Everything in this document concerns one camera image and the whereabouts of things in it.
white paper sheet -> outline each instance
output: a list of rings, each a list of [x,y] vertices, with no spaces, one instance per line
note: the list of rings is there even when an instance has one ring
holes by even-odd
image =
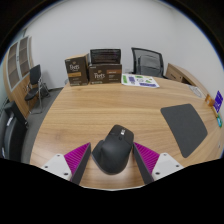
[[[121,83],[127,86],[158,88],[158,83],[151,76],[122,74]]]

gray carpet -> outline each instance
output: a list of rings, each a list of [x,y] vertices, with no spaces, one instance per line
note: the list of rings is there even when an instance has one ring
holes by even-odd
[[[28,116],[27,121],[29,123],[29,128],[26,132],[26,136],[23,143],[23,150],[22,150],[23,163],[30,164],[30,156],[32,153],[33,144],[36,139],[39,128],[44,120],[44,117],[46,116],[48,110],[50,109],[54,100],[57,98],[60,91],[61,89],[49,90],[50,97],[44,97],[41,100],[43,112],[40,114],[30,114]],[[40,103],[38,100],[31,112],[38,113],[39,111],[40,111]]]

black computer mouse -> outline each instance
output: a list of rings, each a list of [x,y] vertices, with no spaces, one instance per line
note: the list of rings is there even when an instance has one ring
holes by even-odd
[[[134,141],[134,134],[120,125],[114,125],[104,140],[92,151],[92,158],[106,174],[118,174],[128,163]]]

wooden desk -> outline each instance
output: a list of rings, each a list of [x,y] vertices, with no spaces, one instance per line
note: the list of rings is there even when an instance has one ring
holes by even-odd
[[[219,159],[223,147],[223,129],[211,108],[188,85],[154,78],[160,85],[151,89],[122,84],[73,86],[61,91],[46,115],[36,137],[31,165],[43,166],[56,153],[66,154],[91,142],[91,150],[104,139],[115,124],[134,133],[134,141],[157,153],[169,153],[187,167]],[[160,109],[191,103],[203,120],[208,136],[187,158],[182,157],[177,142]],[[123,172],[106,175],[92,160],[87,163],[80,186],[97,189],[123,189],[143,186],[133,154]]]

black mouse pad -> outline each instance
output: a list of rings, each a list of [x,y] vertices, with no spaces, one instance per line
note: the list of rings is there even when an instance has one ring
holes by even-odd
[[[161,108],[184,158],[188,157],[205,139],[208,132],[191,104]]]

